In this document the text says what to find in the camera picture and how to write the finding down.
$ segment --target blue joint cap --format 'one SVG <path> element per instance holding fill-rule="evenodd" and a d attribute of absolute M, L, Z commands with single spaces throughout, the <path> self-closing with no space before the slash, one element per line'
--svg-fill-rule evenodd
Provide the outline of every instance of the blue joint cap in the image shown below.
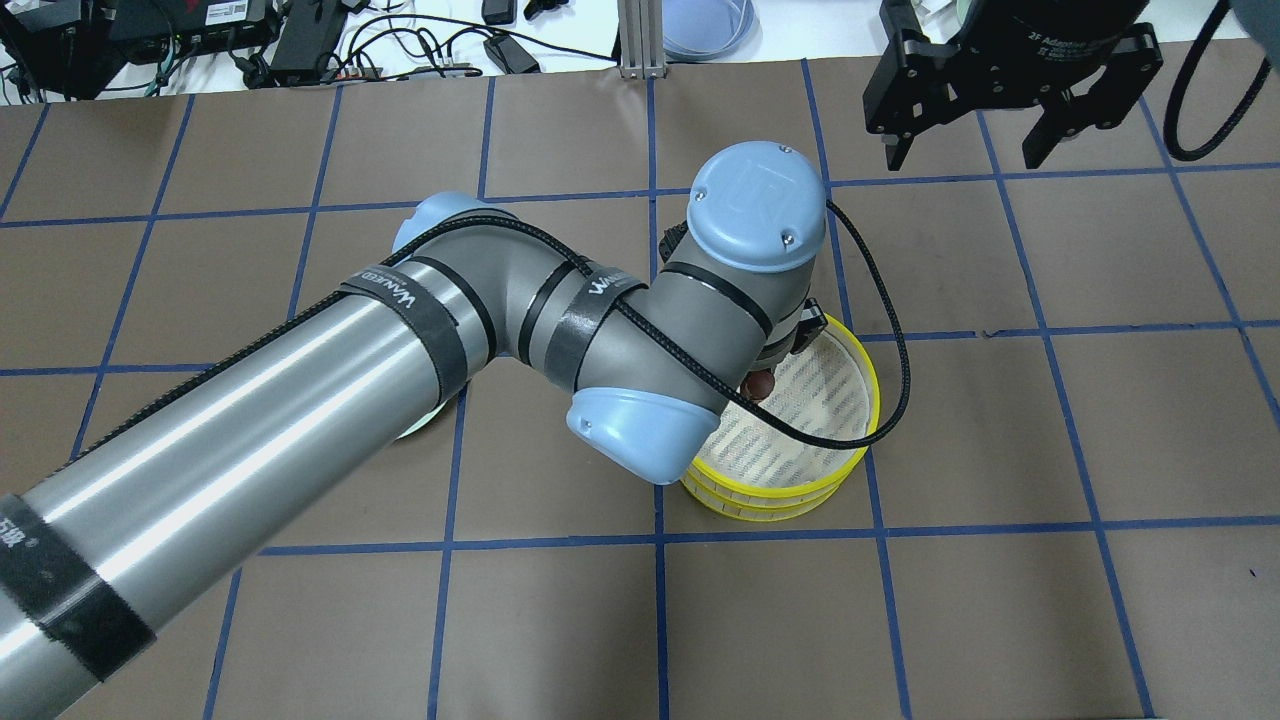
<path fill-rule="evenodd" d="M 392 252 L 404 247 L 415 237 L 434 228 L 444 220 L 457 218 L 458 215 L 465 215 L 467 213 L 474 213 L 476 210 L 492 210 L 493 213 L 513 217 L 502 208 L 481 202 L 465 192 L 436 192 L 435 195 L 419 202 L 417 208 L 413 210 L 413 217 L 401 223 L 401 229 L 396 233 L 396 241 L 392 242 Z"/>
<path fill-rule="evenodd" d="M 719 427 L 719 418 L 705 407 L 618 387 L 575 392 L 564 421 L 609 460 L 655 486 L 678 480 Z"/>
<path fill-rule="evenodd" d="M 804 155 L 777 142 L 740 142 L 698 170 L 689 232 L 726 265 L 781 273 L 818 255 L 826 206 L 822 177 Z"/>

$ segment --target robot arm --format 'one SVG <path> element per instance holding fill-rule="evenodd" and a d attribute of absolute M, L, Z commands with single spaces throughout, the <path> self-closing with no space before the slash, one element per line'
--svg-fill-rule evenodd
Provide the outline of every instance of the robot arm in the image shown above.
<path fill-rule="evenodd" d="M 504 210 L 429 199 L 401 231 L 430 238 L 411 258 L 357 273 L 342 299 L 0 498 L 0 717 L 70 706 L 498 354 L 573 393 L 584 441 L 675 482 L 726 400 L 618 299 L 736 386 L 796 346 L 824 197 L 790 147 L 722 151 L 652 288 Z"/>
<path fill-rule="evenodd" d="M 888 47 L 867 90 L 867 132 L 886 141 L 888 168 L 902 167 L 915 136 L 970 110 L 1041 105 L 1023 142 L 1038 168 L 1064 138 L 1124 120 L 1162 65 L 1147 0 L 973 0 L 960 32 L 933 44 L 910 0 L 883 0 Z M 1088 92 L 1073 86 L 1100 68 Z"/>

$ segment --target gray robot arm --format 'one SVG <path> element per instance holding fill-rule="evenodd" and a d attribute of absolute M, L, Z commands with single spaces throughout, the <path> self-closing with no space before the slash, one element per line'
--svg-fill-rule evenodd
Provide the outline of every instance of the gray robot arm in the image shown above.
<path fill-rule="evenodd" d="M 498 354 L 573 393 L 584 441 L 675 482 L 726 400 L 616 300 L 736 386 L 794 346 L 823 204 L 800 154 L 730 147 L 698 174 L 687 236 L 645 288 L 504 210 L 426 200 L 401 240 L 436 237 L 408 260 L 357 273 L 349 295 L 0 498 L 0 717 L 70 706 Z"/>

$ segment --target sticker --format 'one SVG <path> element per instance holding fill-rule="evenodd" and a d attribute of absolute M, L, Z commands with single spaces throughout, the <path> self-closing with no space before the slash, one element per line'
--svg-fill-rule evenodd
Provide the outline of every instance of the sticker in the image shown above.
<path fill-rule="evenodd" d="M 248 17 L 248 0 L 234 0 L 233 3 L 216 3 L 209 6 L 205 14 L 206 26 L 238 23 Z"/>

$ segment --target tiled floor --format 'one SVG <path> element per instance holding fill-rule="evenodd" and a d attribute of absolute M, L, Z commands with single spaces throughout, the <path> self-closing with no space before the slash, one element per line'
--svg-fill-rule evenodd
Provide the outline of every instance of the tiled floor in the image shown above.
<path fill-rule="evenodd" d="M 765 527 L 621 471 L 499 359 L 69 716 L 1280 715 L 1280 82 L 1210 163 L 1170 163 L 1183 53 L 1037 173 L 1033 113 L 937 128 L 887 173 L 873 59 L 0 111 L 0 491 L 378 260 L 444 188 L 644 275 L 708 155 L 787 142 L 911 333 L 901 428 Z M 1211 49 L 1188 142 L 1257 56 Z M 845 232 L 814 292 L 893 397 Z"/>

